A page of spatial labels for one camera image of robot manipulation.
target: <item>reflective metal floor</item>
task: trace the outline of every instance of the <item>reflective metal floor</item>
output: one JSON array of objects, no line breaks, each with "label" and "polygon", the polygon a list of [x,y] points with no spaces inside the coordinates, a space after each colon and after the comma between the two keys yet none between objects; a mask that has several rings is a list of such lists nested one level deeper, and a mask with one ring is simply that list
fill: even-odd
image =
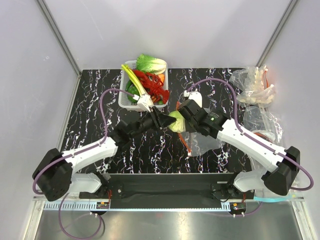
[{"label": "reflective metal floor", "polygon": [[[248,203],[248,212],[257,207]],[[83,211],[63,211],[64,226],[83,215]],[[290,202],[265,203],[254,215],[233,218],[214,212],[107,212],[101,240],[302,240]],[[79,238],[94,233],[99,221],[86,216],[67,231]],[[60,230],[57,211],[44,211],[37,240],[70,239]]]}]

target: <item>marble pattern surface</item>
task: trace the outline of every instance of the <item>marble pattern surface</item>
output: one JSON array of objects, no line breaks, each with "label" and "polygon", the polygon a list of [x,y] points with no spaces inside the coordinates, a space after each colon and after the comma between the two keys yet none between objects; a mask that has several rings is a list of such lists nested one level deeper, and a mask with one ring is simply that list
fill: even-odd
[{"label": "marble pattern surface", "polygon": [[[199,80],[214,77],[228,81],[236,68],[183,68],[169,69],[170,98],[162,110],[169,114],[176,109],[177,101],[183,101],[183,92]],[[104,90],[119,88],[121,71],[118,69],[84,70],[72,106],[62,151],[85,146],[104,135],[104,126],[99,111],[99,97]],[[197,87],[203,97],[204,108],[216,108],[227,115],[233,114],[234,102],[231,92],[222,83],[206,82]],[[105,96],[104,111],[108,131],[120,119],[135,121],[143,113],[127,111],[118,105],[118,93]],[[244,108],[238,106],[239,122],[243,121]],[[188,157],[187,149],[178,134],[169,129],[153,131],[136,137],[122,152],[102,159],[84,168],[83,173],[225,173],[250,171],[250,160],[242,151],[230,144],[209,150],[201,156]]]}]

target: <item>basket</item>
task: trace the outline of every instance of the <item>basket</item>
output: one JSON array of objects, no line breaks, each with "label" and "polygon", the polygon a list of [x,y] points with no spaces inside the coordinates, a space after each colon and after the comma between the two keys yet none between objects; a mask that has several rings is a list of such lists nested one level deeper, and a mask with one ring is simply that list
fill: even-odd
[{"label": "basket", "polygon": [[[125,64],[127,64],[129,66],[129,68],[131,69],[136,69],[136,60],[131,60],[131,61],[126,61]],[[130,80],[128,74],[122,70],[121,71],[121,82],[120,82],[120,89],[121,90],[126,90],[126,85],[128,83],[128,81]],[[167,68],[165,69],[164,72],[164,84],[163,84],[163,89],[164,90],[169,90],[169,83],[168,83],[168,65]],[[119,92],[119,99],[118,99],[118,103],[119,106],[121,108],[127,109],[129,111],[137,111],[137,112],[141,112],[142,109],[138,107],[138,105],[136,103],[132,103],[129,101],[127,94],[123,93],[123,92]],[[162,105],[154,105],[156,106],[159,110],[164,108],[165,106],[168,105],[168,101],[165,104]]]}]

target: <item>green pepper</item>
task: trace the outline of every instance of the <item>green pepper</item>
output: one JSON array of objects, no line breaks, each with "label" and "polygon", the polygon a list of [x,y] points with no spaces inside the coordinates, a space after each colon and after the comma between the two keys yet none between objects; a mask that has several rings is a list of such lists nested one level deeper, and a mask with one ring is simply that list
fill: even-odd
[{"label": "green pepper", "polygon": [[[139,96],[139,91],[138,91],[138,89],[136,88],[135,85],[132,85],[132,86],[129,87],[128,93],[131,93],[133,95],[138,95]],[[129,101],[132,102],[133,104],[136,104],[138,102],[132,96],[130,96],[130,95],[127,95],[127,96],[128,96]]]},{"label": "green pepper", "polygon": [[127,84],[125,85],[125,90],[128,92],[128,89],[130,88],[130,86],[132,85],[132,81],[131,80],[129,80],[128,82],[127,82]]}]

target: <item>carrot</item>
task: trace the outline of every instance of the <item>carrot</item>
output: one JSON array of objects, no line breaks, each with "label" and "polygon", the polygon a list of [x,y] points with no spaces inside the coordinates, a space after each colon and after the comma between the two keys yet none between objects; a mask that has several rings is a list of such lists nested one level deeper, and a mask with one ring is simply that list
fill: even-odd
[{"label": "carrot", "polygon": [[158,77],[160,78],[160,81],[162,83],[165,83],[165,75],[164,74],[159,74]]}]

